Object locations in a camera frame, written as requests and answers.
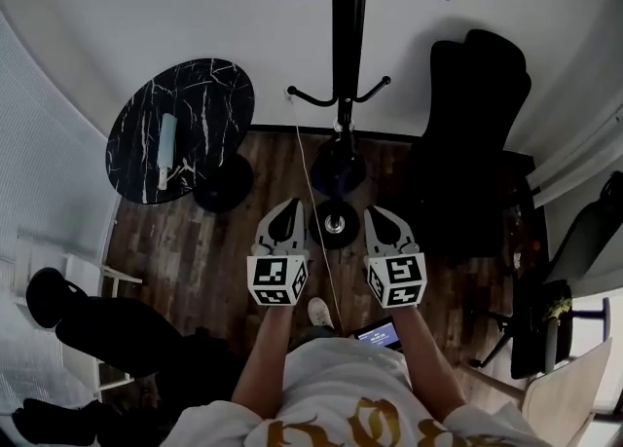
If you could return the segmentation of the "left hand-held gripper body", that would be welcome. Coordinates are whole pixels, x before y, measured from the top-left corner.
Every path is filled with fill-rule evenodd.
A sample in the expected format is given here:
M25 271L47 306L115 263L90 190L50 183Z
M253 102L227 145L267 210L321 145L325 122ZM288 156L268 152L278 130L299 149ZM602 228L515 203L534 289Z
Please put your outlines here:
M258 305L295 306L309 278L304 241L255 243L247 257L247 288Z

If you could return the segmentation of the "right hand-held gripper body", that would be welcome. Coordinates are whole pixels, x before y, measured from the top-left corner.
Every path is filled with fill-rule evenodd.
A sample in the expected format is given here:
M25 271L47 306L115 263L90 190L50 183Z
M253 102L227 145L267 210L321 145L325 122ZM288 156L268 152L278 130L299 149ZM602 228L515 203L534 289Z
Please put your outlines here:
M416 306L426 288L425 257L411 239L385 244L366 240L366 282L384 309Z

